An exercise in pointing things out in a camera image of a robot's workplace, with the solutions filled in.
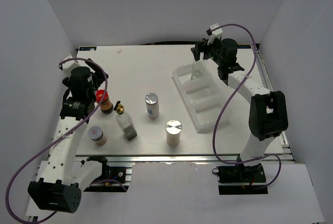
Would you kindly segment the clear glass cruet bottle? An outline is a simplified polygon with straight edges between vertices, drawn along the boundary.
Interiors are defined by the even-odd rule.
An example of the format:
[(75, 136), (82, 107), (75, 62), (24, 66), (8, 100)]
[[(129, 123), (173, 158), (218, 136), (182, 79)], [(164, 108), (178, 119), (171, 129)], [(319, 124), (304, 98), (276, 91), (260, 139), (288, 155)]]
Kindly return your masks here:
[(194, 61), (191, 70), (190, 79), (198, 79), (204, 76), (207, 67), (206, 60)]

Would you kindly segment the red lid sauce jar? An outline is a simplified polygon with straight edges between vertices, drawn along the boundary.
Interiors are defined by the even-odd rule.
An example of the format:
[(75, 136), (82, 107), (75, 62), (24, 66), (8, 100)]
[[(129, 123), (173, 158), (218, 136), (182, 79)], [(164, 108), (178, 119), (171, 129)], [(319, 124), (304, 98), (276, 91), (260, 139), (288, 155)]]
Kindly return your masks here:
[(113, 104), (105, 90), (98, 90), (96, 92), (96, 103), (100, 103), (100, 110), (104, 114), (110, 114), (113, 111)]

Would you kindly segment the glass cruet dark powder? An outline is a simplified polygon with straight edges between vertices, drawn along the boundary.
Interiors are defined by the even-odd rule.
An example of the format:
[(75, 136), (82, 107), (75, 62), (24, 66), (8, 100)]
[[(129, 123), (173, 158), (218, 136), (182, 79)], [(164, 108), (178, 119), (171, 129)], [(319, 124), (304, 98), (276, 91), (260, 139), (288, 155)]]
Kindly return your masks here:
[(137, 132), (134, 127), (133, 120), (131, 116), (125, 111), (124, 106), (120, 101), (116, 102), (114, 111), (117, 113), (116, 121), (119, 124), (124, 137), (129, 141), (137, 137)]

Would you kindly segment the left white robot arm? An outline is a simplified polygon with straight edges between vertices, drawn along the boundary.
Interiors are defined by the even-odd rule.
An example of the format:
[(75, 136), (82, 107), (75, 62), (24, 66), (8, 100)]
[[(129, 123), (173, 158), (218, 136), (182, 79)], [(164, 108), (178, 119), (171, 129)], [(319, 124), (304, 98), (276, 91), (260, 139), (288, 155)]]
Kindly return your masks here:
[(80, 175), (74, 177), (72, 168), (78, 146), (95, 106), (95, 92), (107, 84), (108, 75), (90, 58), (84, 66), (75, 64), (62, 83), (67, 87), (62, 99), (59, 121), (50, 147), (49, 159), (37, 181), (31, 181), (28, 194), (41, 210), (75, 213), (82, 192), (96, 179), (106, 181), (110, 169), (97, 161), (85, 162)]

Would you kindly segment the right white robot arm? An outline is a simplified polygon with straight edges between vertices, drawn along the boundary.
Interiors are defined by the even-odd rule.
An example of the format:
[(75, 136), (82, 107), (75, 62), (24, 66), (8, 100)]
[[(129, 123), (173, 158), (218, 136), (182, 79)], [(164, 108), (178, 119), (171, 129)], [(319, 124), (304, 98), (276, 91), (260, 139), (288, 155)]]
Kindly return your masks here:
[(195, 61), (212, 60), (217, 64), (219, 78), (239, 93), (249, 104), (250, 137), (239, 154), (235, 176), (242, 182), (254, 175), (257, 166), (269, 145), (288, 128), (285, 95), (270, 91), (256, 83), (237, 62), (237, 42), (233, 39), (203, 39), (191, 49)]

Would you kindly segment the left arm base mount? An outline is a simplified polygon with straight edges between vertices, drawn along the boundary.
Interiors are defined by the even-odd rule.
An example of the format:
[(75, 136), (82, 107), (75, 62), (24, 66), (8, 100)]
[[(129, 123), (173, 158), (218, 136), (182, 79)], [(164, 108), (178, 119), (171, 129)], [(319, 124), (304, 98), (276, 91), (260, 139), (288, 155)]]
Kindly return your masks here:
[(97, 161), (102, 164), (101, 175), (93, 180), (85, 192), (126, 192), (129, 188), (129, 180), (126, 179), (127, 167), (111, 166), (106, 157), (90, 156), (81, 160), (82, 166), (89, 161)]

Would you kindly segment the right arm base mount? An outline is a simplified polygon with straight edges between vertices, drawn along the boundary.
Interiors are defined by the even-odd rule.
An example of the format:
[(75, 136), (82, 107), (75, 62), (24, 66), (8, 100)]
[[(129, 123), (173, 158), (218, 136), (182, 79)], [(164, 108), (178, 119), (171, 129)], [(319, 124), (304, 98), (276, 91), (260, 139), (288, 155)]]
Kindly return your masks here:
[(263, 166), (244, 165), (218, 166), (212, 169), (218, 178), (219, 195), (268, 194)]

